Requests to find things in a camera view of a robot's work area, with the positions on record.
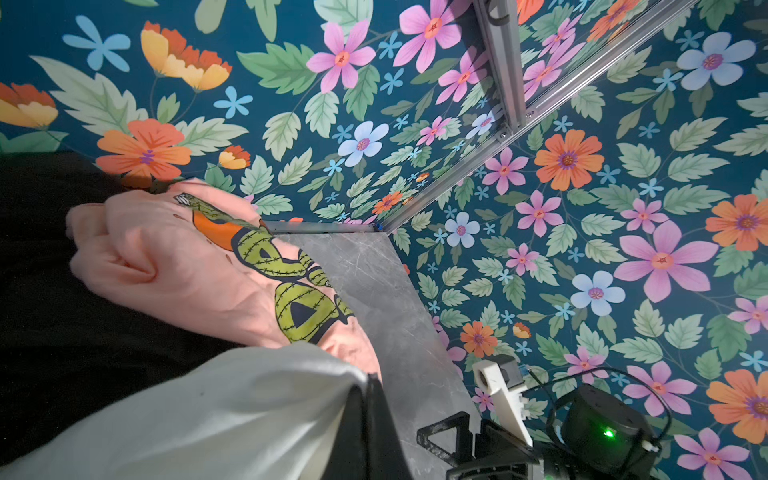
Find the white cloth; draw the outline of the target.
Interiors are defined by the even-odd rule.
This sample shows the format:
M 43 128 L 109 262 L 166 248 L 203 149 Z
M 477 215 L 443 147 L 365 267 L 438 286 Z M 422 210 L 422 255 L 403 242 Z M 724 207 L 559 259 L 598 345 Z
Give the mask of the white cloth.
M 77 422 L 5 479 L 318 479 L 359 368 L 310 344 L 238 348 Z

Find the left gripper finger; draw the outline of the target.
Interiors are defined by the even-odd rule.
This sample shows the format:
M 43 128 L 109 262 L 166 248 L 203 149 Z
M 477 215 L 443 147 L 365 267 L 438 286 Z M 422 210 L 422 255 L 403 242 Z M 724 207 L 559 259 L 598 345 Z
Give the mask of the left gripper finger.
M 396 480 L 412 477 L 378 378 L 350 390 L 321 478 Z

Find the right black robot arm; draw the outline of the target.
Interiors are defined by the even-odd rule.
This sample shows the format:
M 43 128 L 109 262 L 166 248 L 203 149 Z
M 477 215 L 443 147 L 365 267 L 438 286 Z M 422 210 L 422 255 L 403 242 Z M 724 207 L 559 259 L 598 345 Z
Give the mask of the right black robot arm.
M 418 444 L 450 466 L 448 479 L 652 479 L 661 449 L 645 417 L 591 385 L 558 399 L 561 427 L 548 418 L 547 440 L 529 445 L 484 419 L 469 429 L 459 412 L 417 431 Z

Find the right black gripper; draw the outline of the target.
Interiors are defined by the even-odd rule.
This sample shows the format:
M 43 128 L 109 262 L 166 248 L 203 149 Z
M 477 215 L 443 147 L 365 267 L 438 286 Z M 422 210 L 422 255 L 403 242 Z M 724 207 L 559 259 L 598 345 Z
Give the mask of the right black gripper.
M 459 411 L 417 430 L 417 444 L 451 469 L 447 479 L 551 479 L 544 456 L 523 440 L 484 419 L 478 433 L 470 414 Z

